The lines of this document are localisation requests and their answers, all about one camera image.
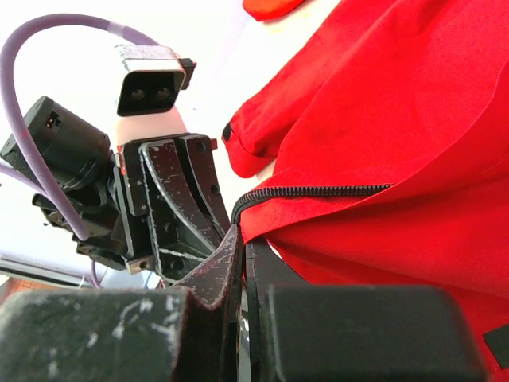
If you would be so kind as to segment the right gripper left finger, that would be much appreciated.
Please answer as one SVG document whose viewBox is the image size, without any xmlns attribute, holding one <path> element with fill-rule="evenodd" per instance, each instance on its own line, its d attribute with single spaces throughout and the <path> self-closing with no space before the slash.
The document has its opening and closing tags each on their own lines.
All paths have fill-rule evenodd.
<svg viewBox="0 0 509 382">
<path fill-rule="evenodd" d="M 4 381 L 235 381 L 242 238 L 156 290 L 29 290 L 1 307 Z"/>
</svg>

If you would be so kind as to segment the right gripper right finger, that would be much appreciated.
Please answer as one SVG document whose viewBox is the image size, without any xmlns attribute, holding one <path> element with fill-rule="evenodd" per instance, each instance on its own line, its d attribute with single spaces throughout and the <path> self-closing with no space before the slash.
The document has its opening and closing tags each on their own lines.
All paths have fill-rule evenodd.
<svg viewBox="0 0 509 382">
<path fill-rule="evenodd" d="M 429 286 L 314 286 L 245 247 L 254 381 L 485 381 L 454 301 Z"/>
</svg>

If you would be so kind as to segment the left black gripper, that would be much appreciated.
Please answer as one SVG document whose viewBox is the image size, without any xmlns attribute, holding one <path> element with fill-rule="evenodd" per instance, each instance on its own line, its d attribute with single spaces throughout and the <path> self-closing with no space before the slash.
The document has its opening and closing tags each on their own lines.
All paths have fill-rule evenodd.
<svg viewBox="0 0 509 382">
<path fill-rule="evenodd" d="M 132 275 L 155 269 L 176 283 L 219 247 L 230 220 L 208 136 L 148 141 L 85 162 L 76 201 L 89 237 L 75 239 L 76 252 Z"/>
</svg>

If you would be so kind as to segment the red zip jacket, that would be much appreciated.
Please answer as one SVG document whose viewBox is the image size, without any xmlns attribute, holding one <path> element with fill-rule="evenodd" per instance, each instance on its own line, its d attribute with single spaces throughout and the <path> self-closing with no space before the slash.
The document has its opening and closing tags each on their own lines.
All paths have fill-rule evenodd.
<svg viewBox="0 0 509 382">
<path fill-rule="evenodd" d="M 464 312 L 491 379 L 508 368 L 508 4 L 342 1 L 223 133 L 232 169 L 276 187 L 244 210 L 321 284 L 426 283 Z"/>
</svg>

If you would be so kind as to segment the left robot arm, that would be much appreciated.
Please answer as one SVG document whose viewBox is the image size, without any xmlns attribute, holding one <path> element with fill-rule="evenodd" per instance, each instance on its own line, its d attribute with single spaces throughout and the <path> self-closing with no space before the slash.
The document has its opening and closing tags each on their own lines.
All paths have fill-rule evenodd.
<svg viewBox="0 0 509 382">
<path fill-rule="evenodd" d="M 25 122 L 87 230 L 80 255 L 175 283 L 219 247 L 230 221 L 216 145 L 188 132 L 176 109 L 120 118 L 106 134 L 44 96 Z"/>
</svg>

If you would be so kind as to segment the red cloth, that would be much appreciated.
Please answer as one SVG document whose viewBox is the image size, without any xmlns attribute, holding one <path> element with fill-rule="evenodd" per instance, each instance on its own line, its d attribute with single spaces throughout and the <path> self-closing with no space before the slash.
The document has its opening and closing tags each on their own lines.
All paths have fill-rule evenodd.
<svg viewBox="0 0 509 382">
<path fill-rule="evenodd" d="M 256 21 L 271 21 L 286 16 L 305 0 L 243 0 L 244 10 Z"/>
</svg>

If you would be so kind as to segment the aluminium frame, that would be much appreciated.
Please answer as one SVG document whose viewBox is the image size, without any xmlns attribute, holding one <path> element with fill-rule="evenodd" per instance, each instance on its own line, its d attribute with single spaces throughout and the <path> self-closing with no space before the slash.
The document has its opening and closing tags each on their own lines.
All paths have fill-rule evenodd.
<svg viewBox="0 0 509 382">
<path fill-rule="evenodd" d="M 1 257 L 1 274 L 15 279 L 34 281 L 53 287 L 94 288 L 86 271 L 74 271 L 55 265 L 33 265 L 26 261 Z"/>
</svg>

